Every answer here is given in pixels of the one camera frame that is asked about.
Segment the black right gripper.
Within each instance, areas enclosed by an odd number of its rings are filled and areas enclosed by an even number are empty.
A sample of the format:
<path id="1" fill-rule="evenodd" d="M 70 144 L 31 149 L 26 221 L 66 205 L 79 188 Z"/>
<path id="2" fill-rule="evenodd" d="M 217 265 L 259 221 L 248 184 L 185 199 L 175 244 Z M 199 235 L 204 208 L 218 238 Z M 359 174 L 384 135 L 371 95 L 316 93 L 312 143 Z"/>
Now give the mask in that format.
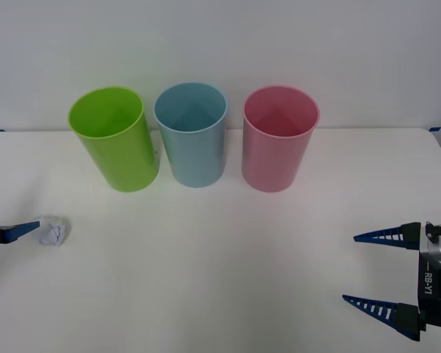
<path id="1" fill-rule="evenodd" d="M 418 251 L 421 228 L 420 222 L 412 222 L 356 235 L 354 241 Z M 378 301 L 349 295 L 342 295 L 342 298 L 363 313 L 413 341 L 420 340 L 422 331 L 420 312 L 423 313 L 426 324 L 441 327 L 441 269 L 435 268 L 422 255 L 419 256 L 418 263 L 419 309 L 415 305 L 400 302 Z"/>

